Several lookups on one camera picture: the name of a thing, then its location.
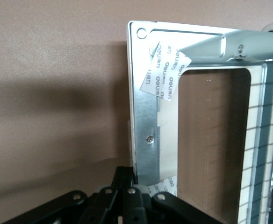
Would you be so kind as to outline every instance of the screw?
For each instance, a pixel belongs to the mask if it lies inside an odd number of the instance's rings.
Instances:
[[[135,190],[134,188],[130,188],[130,189],[128,189],[127,192],[128,192],[129,194],[133,195],[133,194],[136,193],[136,190]]]
[[[112,191],[112,189],[110,189],[110,188],[108,188],[108,189],[105,190],[105,193],[106,193],[106,194],[111,194],[112,192],[113,192],[113,191]]]
[[[238,52],[241,54],[243,52],[243,49],[244,49],[244,46],[243,45],[240,45],[238,47]]]
[[[164,200],[165,200],[165,195],[159,194],[159,195],[157,195],[157,198],[158,198],[160,201],[164,201]]]
[[[146,138],[146,141],[148,144],[152,144],[154,142],[153,135],[148,135]]]
[[[74,196],[73,196],[73,199],[74,199],[74,200],[79,200],[79,199],[80,199],[80,195],[74,195]]]

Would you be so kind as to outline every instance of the silver metal plate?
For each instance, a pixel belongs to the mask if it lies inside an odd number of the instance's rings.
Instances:
[[[177,123],[172,124],[169,134],[166,134],[167,130],[161,130],[163,127],[159,127],[159,116],[167,104],[154,95],[140,91],[158,43],[170,43],[190,57],[190,70],[247,68],[250,71],[252,83],[247,122],[248,125],[253,125],[247,129],[245,149],[253,149],[253,158],[250,161],[249,174],[243,172],[243,180],[248,177],[249,182],[248,186],[242,182],[241,203],[246,206],[241,207],[240,204],[238,222],[250,220],[253,197],[256,197],[254,184],[258,151],[261,147],[271,148],[273,144],[273,33],[131,21],[128,24],[127,37],[132,162],[138,183],[142,185],[156,184],[165,177],[163,171],[160,172],[165,165],[160,157],[161,148],[165,147],[161,142],[168,142],[166,147],[171,148],[166,150],[177,156]],[[169,117],[177,116],[177,105],[172,104],[172,109],[166,113]]]

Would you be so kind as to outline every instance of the white tape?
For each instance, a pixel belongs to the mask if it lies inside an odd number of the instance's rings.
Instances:
[[[178,49],[159,42],[140,90],[171,101],[179,79],[191,61]]]
[[[161,191],[166,191],[171,193],[172,195],[177,196],[177,176],[164,179],[158,184],[148,186],[148,189],[149,189],[149,195],[151,197]]]

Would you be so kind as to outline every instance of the rectangular opening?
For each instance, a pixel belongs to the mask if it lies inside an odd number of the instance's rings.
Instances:
[[[237,223],[251,75],[189,70],[179,82],[178,197]]]

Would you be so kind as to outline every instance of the beige wall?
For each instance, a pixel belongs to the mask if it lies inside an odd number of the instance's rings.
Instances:
[[[0,1],[0,222],[129,165],[130,20],[261,30],[273,1]]]

